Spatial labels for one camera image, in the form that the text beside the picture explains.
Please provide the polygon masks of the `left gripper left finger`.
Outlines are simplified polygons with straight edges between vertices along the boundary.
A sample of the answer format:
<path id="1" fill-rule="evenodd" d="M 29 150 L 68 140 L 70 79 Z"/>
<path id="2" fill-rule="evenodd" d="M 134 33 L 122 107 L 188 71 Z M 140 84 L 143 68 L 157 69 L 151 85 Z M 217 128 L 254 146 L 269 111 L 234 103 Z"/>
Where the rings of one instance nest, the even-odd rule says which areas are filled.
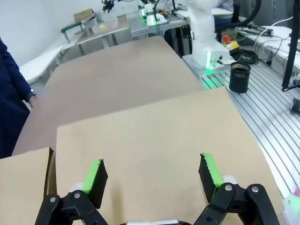
<path id="1" fill-rule="evenodd" d="M 101 207 L 107 179 L 103 159 L 94 160 L 81 189 L 69 192 L 65 197 L 44 197 L 35 224 L 71 225 L 80 220 L 84 225 L 106 225 L 98 209 Z"/>

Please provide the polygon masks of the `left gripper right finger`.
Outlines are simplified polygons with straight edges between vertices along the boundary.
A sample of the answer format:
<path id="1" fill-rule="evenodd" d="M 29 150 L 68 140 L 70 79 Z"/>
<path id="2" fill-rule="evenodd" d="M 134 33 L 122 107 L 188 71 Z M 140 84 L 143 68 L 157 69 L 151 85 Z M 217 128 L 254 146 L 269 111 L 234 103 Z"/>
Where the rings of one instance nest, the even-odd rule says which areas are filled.
<path id="1" fill-rule="evenodd" d="M 244 225 L 277 225 L 278 217 L 265 187 L 224 181 L 212 154 L 202 153 L 199 175 L 208 205 L 195 225 L 219 225 L 228 213 L 237 214 Z"/>

